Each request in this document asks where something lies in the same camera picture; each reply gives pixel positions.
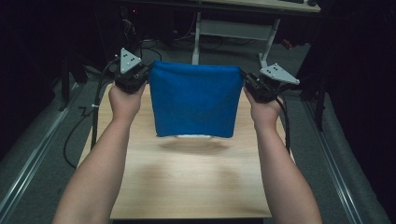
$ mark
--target forearm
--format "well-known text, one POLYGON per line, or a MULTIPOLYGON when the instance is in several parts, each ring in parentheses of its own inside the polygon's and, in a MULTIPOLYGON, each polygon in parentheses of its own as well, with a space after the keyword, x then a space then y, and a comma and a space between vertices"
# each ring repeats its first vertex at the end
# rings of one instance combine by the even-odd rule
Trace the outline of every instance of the forearm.
POLYGON ((110 122, 69 181, 54 223, 107 223, 120 191, 129 130, 128 122, 110 122))
POLYGON ((256 127, 262 183, 276 223, 321 223, 311 188, 275 128, 256 127))

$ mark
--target blue towel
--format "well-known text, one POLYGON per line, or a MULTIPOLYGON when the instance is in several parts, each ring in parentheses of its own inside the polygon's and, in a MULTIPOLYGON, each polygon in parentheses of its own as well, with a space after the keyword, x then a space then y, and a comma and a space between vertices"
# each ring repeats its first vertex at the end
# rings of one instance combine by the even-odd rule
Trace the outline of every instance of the blue towel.
POLYGON ((238 66, 156 61, 149 85, 157 136, 233 136, 243 86, 238 66))

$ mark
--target folded fabric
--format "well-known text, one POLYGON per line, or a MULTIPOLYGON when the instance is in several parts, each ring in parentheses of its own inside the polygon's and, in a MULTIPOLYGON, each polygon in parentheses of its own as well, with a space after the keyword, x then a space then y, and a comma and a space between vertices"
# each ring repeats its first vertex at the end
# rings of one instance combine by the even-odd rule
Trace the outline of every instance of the folded fabric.
POLYGON ((237 66, 154 62, 149 85, 159 137, 232 137, 243 86, 237 66))

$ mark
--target hand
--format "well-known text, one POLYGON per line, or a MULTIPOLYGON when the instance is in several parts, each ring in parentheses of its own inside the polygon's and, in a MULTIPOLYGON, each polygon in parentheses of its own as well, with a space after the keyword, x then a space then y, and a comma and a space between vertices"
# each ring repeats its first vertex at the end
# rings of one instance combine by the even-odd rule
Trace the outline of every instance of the hand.
POLYGON ((129 124, 132 123, 140 109, 141 98, 146 84, 147 82, 142 85, 139 91, 130 94, 122 91, 113 83, 108 93, 111 109, 113 111, 113 120, 120 119, 129 124))
POLYGON ((254 121, 254 126, 257 129, 276 128, 276 120, 280 113, 280 105, 276 101, 267 104, 257 103, 253 96, 244 88, 245 95, 250 101, 250 114, 254 121))

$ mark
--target human arm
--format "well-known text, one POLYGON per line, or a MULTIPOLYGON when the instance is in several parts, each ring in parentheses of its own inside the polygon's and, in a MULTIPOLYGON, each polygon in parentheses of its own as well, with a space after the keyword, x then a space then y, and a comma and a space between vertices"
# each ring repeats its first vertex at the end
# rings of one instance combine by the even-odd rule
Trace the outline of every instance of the human arm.
POLYGON ((258 104, 244 91, 251 103, 262 183, 275 223, 321 223, 314 194, 276 131, 280 106, 276 101, 258 104))
POLYGON ((108 223, 120 191, 130 127, 145 85, 134 94, 113 85, 109 92, 112 120, 67 184, 52 223, 108 223))

